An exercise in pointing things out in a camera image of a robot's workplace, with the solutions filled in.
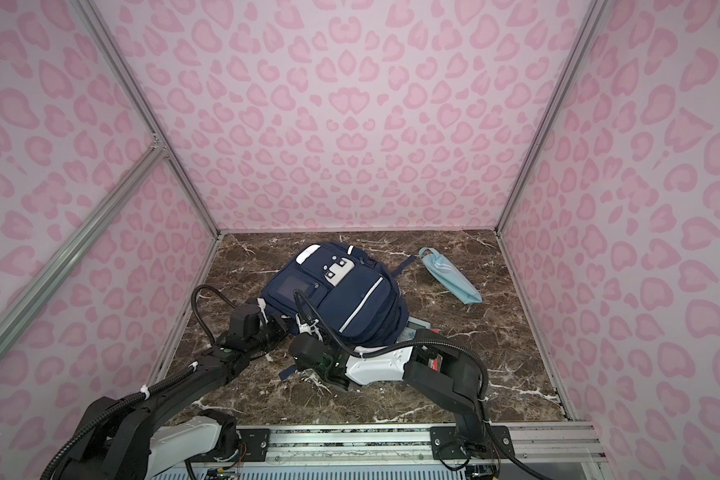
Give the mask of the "navy blue student backpack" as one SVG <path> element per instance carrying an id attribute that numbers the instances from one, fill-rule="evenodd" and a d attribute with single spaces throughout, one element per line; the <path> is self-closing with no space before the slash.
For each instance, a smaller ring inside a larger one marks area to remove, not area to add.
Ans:
<path id="1" fill-rule="evenodd" d="M 398 342 L 410 317 L 397 277 L 362 249 L 339 242 L 312 244 L 292 258 L 264 287 L 258 302 L 284 320 L 295 337 L 296 316 L 317 319 L 351 347 Z M 293 366 L 281 378 L 297 372 Z"/>

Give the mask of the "light blue pencil pouch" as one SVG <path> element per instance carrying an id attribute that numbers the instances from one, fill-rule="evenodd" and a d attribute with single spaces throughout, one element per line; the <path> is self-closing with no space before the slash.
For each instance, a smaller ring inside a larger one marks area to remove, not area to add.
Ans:
<path id="1" fill-rule="evenodd" d="M 418 255 L 430 275 L 463 304 L 482 302 L 482 295 L 477 288 L 444 254 L 434 248 L 424 247 Z"/>

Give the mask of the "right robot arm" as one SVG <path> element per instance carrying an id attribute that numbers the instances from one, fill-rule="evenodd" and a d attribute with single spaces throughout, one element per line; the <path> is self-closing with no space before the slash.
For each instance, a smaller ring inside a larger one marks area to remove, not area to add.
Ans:
<path id="1" fill-rule="evenodd" d="M 456 447 L 464 454 L 489 452 L 482 406 L 489 386 L 487 369 L 474 352 L 433 330 L 418 329 L 410 340 L 366 348 L 351 347 L 316 323 L 313 332 L 302 332 L 292 340 L 289 354 L 297 370 L 311 370 L 343 390 L 403 382 L 453 414 Z"/>

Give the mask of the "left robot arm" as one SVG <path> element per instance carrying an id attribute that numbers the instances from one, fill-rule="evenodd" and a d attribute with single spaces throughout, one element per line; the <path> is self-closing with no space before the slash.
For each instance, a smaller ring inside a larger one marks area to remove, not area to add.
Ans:
<path id="1" fill-rule="evenodd" d="M 227 332 L 176 375 L 118 400 L 93 402 L 42 478 L 150 479 L 196 456 L 242 458 L 246 448 L 231 414 L 206 409 L 179 425 L 167 423 L 231 383 L 285 339 L 292 326 L 291 319 L 268 316 L 255 303 L 235 308 Z"/>

